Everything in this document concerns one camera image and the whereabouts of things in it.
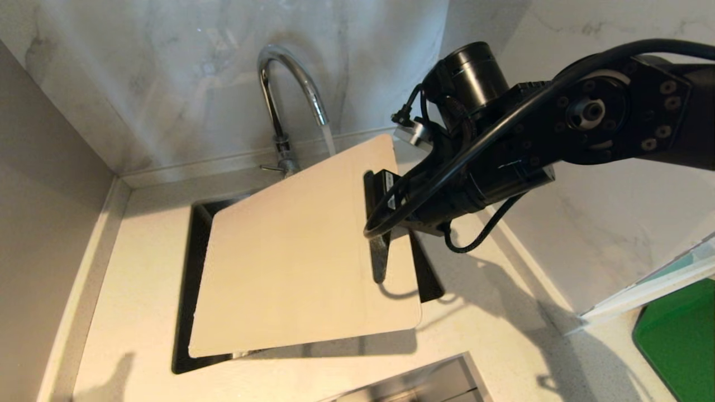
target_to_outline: cutting board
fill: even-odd
[[[210,356],[414,328],[410,239],[390,244],[373,280],[363,237],[368,170],[397,172],[380,135],[216,214],[189,354]]]

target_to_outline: countertop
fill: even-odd
[[[420,158],[401,142],[395,151],[401,172]],[[564,337],[553,315],[573,314],[538,302],[513,257],[492,237],[457,255],[442,238],[420,236],[446,294],[422,304],[415,330],[266,350],[173,374],[191,205],[276,180],[273,172],[248,169],[133,191],[94,311],[75,400],[315,402],[464,352],[487,400],[673,400],[631,340],[638,311]],[[456,220],[457,242],[471,240],[482,226],[477,215]]]

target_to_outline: chrome faucet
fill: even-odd
[[[278,110],[275,106],[275,102],[273,102],[273,94],[270,90],[270,75],[268,74],[268,65],[272,61],[283,64],[296,78],[305,97],[308,99],[308,103],[310,103],[310,108],[312,109],[317,125],[325,126],[328,120],[325,107],[322,105],[322,100],[320,100],[320,95],[317,92],[317,87],[315,87],[315,83],[305,71],[303,65],[299,63],[292,53],[282,46],[269,44],[264,47],[258,55],[258,79],[261,83],[263,97],[268,107],[268,114],[273,123],[273,129],[275,130],[273,142],[278,156],[278,164],[277,166],[261,165],[261,169],[277,170],[282,172],[284,177],[289,177],[300,171],[300,165],[298,165],[298,161],[295,159],[290,142],[288,141],[288,134],[283,131]]]

